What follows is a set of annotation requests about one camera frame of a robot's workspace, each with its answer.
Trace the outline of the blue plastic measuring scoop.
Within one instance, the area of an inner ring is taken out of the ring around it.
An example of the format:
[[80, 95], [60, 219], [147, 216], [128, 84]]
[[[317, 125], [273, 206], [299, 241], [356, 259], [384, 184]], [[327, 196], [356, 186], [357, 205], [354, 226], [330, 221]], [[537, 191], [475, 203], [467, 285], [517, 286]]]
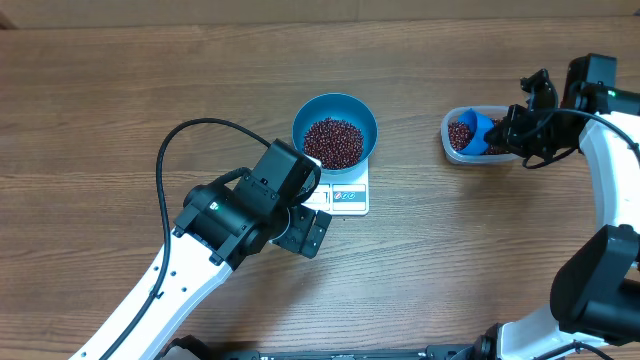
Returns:
[[484, 137], [495, 127], [493, 120], [482, 113], [469, 109], [458, 117], [458, 122], [466, 125], [471, 133], [471, 140], [460, 150], [460, 153], [470, 156], [483, 155], [489, 148]]

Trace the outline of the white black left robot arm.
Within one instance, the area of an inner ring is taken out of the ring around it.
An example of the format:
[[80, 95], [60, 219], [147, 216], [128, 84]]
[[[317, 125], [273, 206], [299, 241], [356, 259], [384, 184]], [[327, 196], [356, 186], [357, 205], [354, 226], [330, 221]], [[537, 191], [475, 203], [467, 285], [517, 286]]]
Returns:
[[189, 314], [267, 243], [316, 256], [330, 214], [305, 206], [321, 164], [276, 140], [252, 169], [194, 187], [142, 278], [77, 359], [154, 359]]

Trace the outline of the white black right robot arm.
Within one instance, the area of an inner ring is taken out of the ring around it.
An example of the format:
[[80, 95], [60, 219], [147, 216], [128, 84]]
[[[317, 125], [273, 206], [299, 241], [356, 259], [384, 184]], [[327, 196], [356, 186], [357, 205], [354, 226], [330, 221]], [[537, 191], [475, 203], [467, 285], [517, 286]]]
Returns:
[[615, 86], [617, 61], [590, 53], [568, 66], [558, 94], [546, 70], [523, 78], [485, 141], [550, 165], [575, 151], [589, 166], [596, 232], [556, 274], [547, 305], [478, 338], [475, 359], [560, 359], [639, 339], [639, 96]]

